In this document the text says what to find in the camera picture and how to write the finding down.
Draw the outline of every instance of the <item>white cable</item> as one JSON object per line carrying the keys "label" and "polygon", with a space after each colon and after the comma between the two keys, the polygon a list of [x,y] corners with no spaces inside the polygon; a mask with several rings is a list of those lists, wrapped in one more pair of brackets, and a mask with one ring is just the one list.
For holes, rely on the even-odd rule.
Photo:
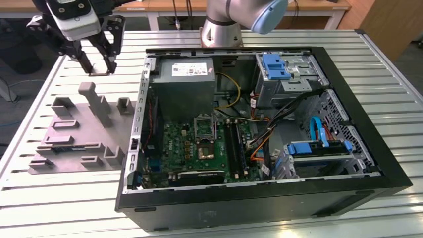
{"label": "white cable", "polygon": [[16,83],[10,84],[10,85],[9,85],[9,88],[13,87],[13,86],[16,86],[17,84],[21,84],[21,83],[25,83],[25,82],[33,82],[33,81],[43,81],[43,82],[45,82],[45,80],[43,80],[43,79],[24,80],[24,81],[20,81],[20,82],[16,82]]}

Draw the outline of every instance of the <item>metal workbench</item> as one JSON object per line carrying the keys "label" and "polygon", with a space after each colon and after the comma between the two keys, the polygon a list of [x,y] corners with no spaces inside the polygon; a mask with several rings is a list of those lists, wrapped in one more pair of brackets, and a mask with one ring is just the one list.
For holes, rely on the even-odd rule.
{"label": "metal workbench", "polygon": [[[197,31],[127,32],[116,74],[88,78],[60,57],[0,162],[0,237],[148,236],[116,213],[120,171],[31,175],[28,162],[44,137],[56,96],[83,102],[77,87],[93,81],[112,102],[137,96],[145,48],[197,47]],[[339,217],[152,233],[168,237],[387,237],[423,234],[423,98],[365,35],[355,31],[243,32],[245,46],[323,46],[411,177],[413,186]],[[93,47],[88,57],[101,61]]]}

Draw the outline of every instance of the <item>floor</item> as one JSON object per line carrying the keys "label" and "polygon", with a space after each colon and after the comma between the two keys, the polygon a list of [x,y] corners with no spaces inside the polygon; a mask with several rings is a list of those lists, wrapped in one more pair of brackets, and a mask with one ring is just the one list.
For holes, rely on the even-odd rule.
{"label": "floor", "polygon": [[[193,28],[197,29],[203,24],[204,19],[197,19],[193,23]],[[161,30],[173,30],[172,19],[161,17],[159,19]],[[181,22],[184,29],[189,29],[187,21]],[[149,30],[147,19],[128,18],[127,30]],[[22,80],[45,79],[51,68],[56,62],[56,54],[44,46],[37,45],[37,55],[43,61],[43,68],[33,74],[18,75],[5,65],[0,59],[0,77],[2,77],[9,84]],[[423,94],[423,49],[417,48],[416,43],[411,43],[397,61],[393,63],[399,71],[404,74],[416,90]],[[12,87],[13,92],[20,96],[17,103],[10,103],[0,98],[0,144],[9,143],[17,131],[21,120],[25,117],[28,109],[32,105],[33,99],[37,96],[43,82],[24,82]],[[0,146],[0,157],[5,151],[5,147]]]}

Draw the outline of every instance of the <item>blue plastic clip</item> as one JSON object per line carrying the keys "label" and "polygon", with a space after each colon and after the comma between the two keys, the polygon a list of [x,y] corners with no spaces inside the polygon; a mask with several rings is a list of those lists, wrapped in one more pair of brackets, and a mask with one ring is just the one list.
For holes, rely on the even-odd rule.
{"label": "blue plastic clip", "polygon": [[277,54],[263,55],[263,65],[269,80],[289,80],[291,74],[284,69],[284,61]]}
{"label": "blue plastic clip", "polygon": [[348,150],[348,152],[352,151],[352,144],[348,140],[344,140],[344,146],[345,146],[345,149]]}
{"label": "blue plastic clip", "polygon": [[311,153],[311,147],[307,142],[292,143],[287,146],[287,148],[289,155]]}
{"label": "blue plastic clip", "polygon": [[312,140],[316,140],[316,132],[315,132],[315,124],[317,125],[317,132],[320,135],[320,140],[323,142],[323,147],[328,147],[329,143],[328,143],[328,139],[325,138],[325,131],[324,131],[324,127],[321,124],[321,120],[319,117],[311,117],[309,120],[309,136]]}
{"label": "blue plastic clip", "polygon": [[295,154],[295,147],[293,147],[293,145],[288,145],[287,148],[288,148],[288,153],[289,153],[291,155],[293,155],[293,154]]}
{"label": "blue plastic clip", "polygon": [[311,147],[309,147],[309,144],[307,142],[293,143],[293,147],[295,147],[295,152],[297,154],[309,154],[311,153]]}

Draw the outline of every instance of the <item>sticker label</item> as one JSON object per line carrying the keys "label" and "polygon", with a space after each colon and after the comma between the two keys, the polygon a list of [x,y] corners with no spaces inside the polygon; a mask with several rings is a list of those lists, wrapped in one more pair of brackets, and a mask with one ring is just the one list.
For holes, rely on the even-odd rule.
{"label": "sticker label", "polygon": [[207,75],[207,63],[175,63],[172,65],[172,76],[201,76]]}
{"label": "sticker label", "polygon": [[269,175],[271,170],[269,170],[269,168],[267,168],[267,166],[264,164],[261,164],[261,171],[263,171],[263,173],[265,173],[267,176]]}
{"label": "sticker label", "polygon": [[251,107],[252,107],[252,108],[256,108],[256,102],[257,102],[257,101],[256,101],[255,99],[251,99],[251,100],[249,100],[249,103],[251,103]]}
{"label": "sticker label", "polygon": [[127,7],[128,11],[144,11],[145,8],[144,7]]}
{"label": "sticker label", "polygon": [[297,72],[297,73],[299,73],[299,70],[297,70],[296,67],[288,67],[288,71],[289,71],[289,72]]}

